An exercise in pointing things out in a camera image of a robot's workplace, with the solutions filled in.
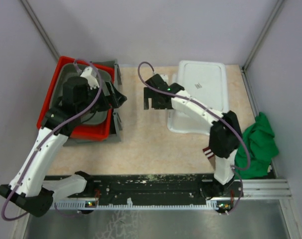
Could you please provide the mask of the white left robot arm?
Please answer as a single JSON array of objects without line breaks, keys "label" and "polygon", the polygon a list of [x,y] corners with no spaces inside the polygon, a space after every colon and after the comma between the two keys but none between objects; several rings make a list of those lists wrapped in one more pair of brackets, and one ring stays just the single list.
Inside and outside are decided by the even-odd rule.
[{"label": "white left robot arm", "polygon": [[89,65],[76,71],[58,81],[26,161],[9,184],[0,185],[0,196],[5,199],[1,216],[5,221],[13,220],[5,215],[9,203],[26,214],[41,217],[61,199],[78,193],[88,198],[95,192],[91,175],[83,171],[44,183],[53,160],[74,129],[96,114],[119,108],[127,100],[107,70]]}]

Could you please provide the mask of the red plastic crate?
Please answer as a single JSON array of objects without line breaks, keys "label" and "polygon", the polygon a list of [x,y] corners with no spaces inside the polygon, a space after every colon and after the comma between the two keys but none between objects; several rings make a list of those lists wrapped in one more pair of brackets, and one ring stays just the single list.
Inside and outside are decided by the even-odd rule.
[{"label": "red plastic crate", "polygon": [[[37,128],[41,127],[41,122],[44,119],[45,113],[51,107],[51,103],[62,94],[63,82],[68,76],[77,74],[73,62],[74,59],[67,56],[61,56],[59,58],[39,114],[36,124]],[[103,80],[106,81],[107,79],[110,79],[113,84],[116,84],[118,74],[116,73],[115,63],[115,61],[98,62],[94,63],[94,66],[96,66],[101,72]],[[70,137],[74,139],[103,141],[109,136],[112,120],[112,110],[97,113],[90,121],[77,126]]]}]

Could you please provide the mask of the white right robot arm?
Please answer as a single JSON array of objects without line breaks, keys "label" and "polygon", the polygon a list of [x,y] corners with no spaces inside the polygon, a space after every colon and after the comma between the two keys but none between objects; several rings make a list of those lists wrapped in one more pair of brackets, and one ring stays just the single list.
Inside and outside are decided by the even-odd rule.
[{"label": "white right robot arm", "polygon": [[214,191],[226,197],[232,191],[230,181],[234,178],[235,154],[243,142],[239,122],[233,111],[223,113],[210,109],[177,84],[168,85],[159,74],[146,81],[144,87],[144,109],[176,110],[209,129],[210,151],[215,156]]}]

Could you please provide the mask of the grey-green plastic tub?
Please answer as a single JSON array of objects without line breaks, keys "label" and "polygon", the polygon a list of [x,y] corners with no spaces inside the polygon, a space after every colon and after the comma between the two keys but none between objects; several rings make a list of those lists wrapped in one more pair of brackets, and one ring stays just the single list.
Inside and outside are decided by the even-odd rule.
[{"label": "grey-green plastic tub", "polygon": [[[86,68],[86,65],[84,64],[79,64],[78,65],[81,70],[84,70]],[[99,69],[99,73],[101,74],[101,77],[104,82],[111,82],[112,81],[112,76],[110,73],[108,73],[105,70]],[[49,108],[52,108],[52,106],[55,103],[58,103],[59,98],[62,96],[62,91],[63,91],[63,83],[67,81],[69,77],[73,76],[78,76],[78,73],[76,72],[76,69],[73,65],[73,63],[68,63],[65,64],[62,69],[60,70],[54,92],[51,97],[51,101],[49,104]],[[103,86],[103,92],[107,93],[107,86]],[[93,113],[88,113],[87,115],[83,115],[81,117],[82,123],[85,125],[98,125],[101,124],[102,122],[105,121],[107,118],[108,111],[104,112],[97,112],[94,116]]]}]

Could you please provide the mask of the large white plastic container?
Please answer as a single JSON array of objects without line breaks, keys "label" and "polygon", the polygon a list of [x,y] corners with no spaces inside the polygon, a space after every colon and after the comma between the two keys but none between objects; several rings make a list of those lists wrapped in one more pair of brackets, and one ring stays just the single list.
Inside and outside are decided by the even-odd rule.
[{"label": "large white plastic container", "polygon": [[[173,74],[168,83],[178,83],[191,96],[206,106],[220,111],[229,111],[226,67],[222,63],[180,61],[178,71]],[[169,110],[167,128],[174,133],[198,133],[209,135],[210,126],[199,123],[188,115]]]}]

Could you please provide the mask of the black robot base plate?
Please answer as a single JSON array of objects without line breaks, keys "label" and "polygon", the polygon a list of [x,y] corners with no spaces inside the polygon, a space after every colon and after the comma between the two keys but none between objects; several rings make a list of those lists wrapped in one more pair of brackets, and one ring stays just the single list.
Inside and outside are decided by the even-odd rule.
[{"label": "black robot base plate", "polygon": [[84,192],[53,203],[58,210],[232,210],[241,182],[221,185],[212,174],[94,175]]}]

